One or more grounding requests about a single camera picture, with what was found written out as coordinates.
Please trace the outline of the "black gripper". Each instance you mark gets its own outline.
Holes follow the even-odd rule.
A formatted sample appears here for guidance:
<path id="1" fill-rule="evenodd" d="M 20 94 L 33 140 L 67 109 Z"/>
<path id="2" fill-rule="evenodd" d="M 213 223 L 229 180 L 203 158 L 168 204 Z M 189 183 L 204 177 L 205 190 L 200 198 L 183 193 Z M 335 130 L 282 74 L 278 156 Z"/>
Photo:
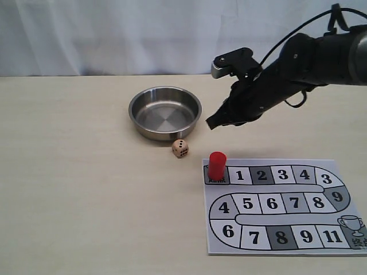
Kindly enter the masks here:
<path id="1" fill-rule="evenodd" d="M 219 126 L 236 127 L 261 118 L 262 114 L 298 92 L 309 90 L 309 84 L 282 78 L 271 66 L 253 81 L 237 81 L 231 86 L 229 99 L 205 121 L 210 130 Z"/>

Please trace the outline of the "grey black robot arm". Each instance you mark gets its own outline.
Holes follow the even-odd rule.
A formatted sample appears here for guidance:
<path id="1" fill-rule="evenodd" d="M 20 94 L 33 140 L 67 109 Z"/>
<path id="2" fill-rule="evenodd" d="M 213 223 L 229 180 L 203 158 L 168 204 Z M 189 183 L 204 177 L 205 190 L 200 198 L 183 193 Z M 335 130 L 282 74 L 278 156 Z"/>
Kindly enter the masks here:
<path id="1" fill-rule="evenodd" d="M 366 26 L 319 38 L 298 33 L 266 68 L 252 56 L 250 48 L 240 48 L 213 60 L 213 78 L 230 75 L 238 80 L 221 107 L 207 118 L 210 129 L 253 122 L 298 92 L 332 84 L 365 86 Z"/>

